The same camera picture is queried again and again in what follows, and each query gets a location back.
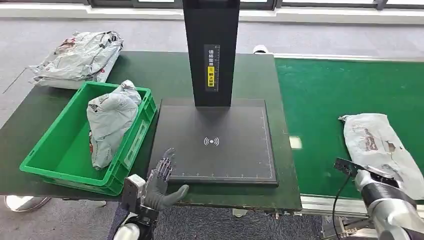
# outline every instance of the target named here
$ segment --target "warning sticker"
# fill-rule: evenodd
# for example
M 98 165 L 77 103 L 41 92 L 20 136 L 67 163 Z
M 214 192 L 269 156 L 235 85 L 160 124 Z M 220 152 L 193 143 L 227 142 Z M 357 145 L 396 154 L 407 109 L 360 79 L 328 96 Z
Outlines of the warning sticker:
M 213 87 L 215 85 L 215 67 L 207 67 L 207 86 Z
M 207 92 L 218 92 L 219 72 L 220 72 L 220 45 L 204 45 L 204 65 L 205 65 L 205 90 Z

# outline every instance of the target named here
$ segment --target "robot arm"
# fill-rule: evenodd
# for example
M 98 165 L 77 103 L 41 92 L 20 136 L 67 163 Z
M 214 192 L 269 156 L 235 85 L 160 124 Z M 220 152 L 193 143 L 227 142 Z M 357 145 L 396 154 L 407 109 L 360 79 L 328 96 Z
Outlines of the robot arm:
M 183 199 L 188 185 L 183 185 L 172 194 L 165 195 L 173 168 L 171 158 L 174 149 L 168 149 L 147 182 L 136 174 L 124 180 L 121 208 L 128 211 L 127 218 L 118 227 L 113 240 L 150 240 L 159 212 Z
M 334 167 L 355 177 L 379 240 L 424 240 L 424 220 L 402 183 L 378 169 L 338 158 Z

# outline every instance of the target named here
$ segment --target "plastic mailer bag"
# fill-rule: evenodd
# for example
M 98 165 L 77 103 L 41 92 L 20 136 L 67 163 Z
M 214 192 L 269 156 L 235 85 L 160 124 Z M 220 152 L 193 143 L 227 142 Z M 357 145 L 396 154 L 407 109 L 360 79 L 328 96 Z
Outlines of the plastic mailer bag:
M 90 151 L 96 170 L 107 167 L 114 158 L 125 132 L 133 124 L 142 102 L 133 82 L 126 80 L 113 92 L 88 102 Z
M 388 173 L 414 200 L 424 199 L 424 178 L 386 115 L 362 113 L 339 117 L 344 121 L 344 139 L 352 161 Z
M 76 32 L 40 65 L 29 66 L 36 86 L 78 89 L 84 81 L 104 83 L 123 46 L 115 31 Z

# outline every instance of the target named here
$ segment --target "gray robotic hand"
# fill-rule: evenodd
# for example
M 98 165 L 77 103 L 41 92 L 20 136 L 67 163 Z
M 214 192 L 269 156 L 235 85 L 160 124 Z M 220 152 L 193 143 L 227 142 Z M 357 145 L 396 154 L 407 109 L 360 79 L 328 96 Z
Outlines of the gray robotic hand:
M 174 153 L 175 149 L 170 148 L 163 154 L 156 168 L 151 170 L 143 191 L 142 204 L 158 212 L 183 199 L 189 191 L 189 186 L 183 185 L 178 191 L 165 195 L 168 188 L 168 180 L 173 170 L 171 159 L 174 157 Z
M 174 152 L 174 148 L 165 152 L 156 168 L 151 170 L 147 182 L 136 174 L 125 179 L 122 206 L 128 210 L 128 216 L 116 230 L 114 240 L 153 239 L 153 229 L 159 212 L 186 196 L 188 185 L 166 195 L 168 180 L 173 170 L 171 159 Z

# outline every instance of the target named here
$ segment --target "nfc symbol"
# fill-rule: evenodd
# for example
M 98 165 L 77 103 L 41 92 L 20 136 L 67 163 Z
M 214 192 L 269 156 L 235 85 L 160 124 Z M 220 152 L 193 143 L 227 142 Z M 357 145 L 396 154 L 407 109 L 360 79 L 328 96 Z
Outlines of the nfc symbol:
M 205 146 L 208 146 L 209 144 L 213 144 L 215 146 L 218 146 L 220 144 L 220 139 L 215 137 L 215 139 L 212 140 L 212 139 L 209 139 L 208 137 L 205 137 L 204 140 L 203 140 L 203 144 Z

